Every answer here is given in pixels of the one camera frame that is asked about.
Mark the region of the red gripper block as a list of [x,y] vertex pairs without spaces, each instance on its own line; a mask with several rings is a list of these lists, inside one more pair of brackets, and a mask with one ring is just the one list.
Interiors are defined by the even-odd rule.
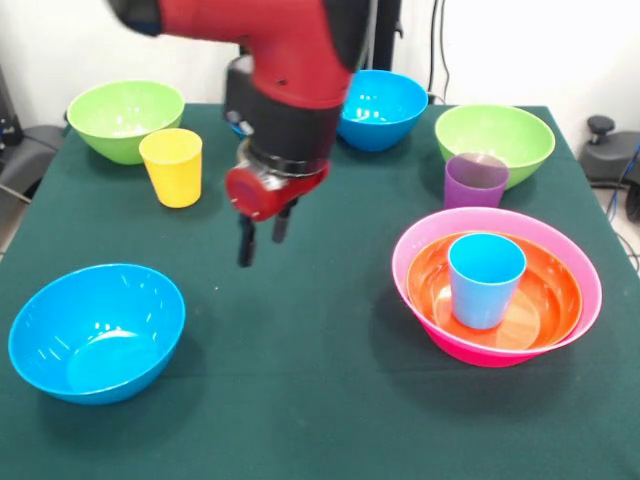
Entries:
[[272,241],[282,243],[288,230],[292,201],[319,186],[329,172],[330,163],[327,162],[319,172],[310,176],[284,176],[248,160],[241,161],[227,172],[227,195],[234,208],[241,213],[240,267],[247,268],[253,264],[256,245],[254,221],[264,221],[276,215]]

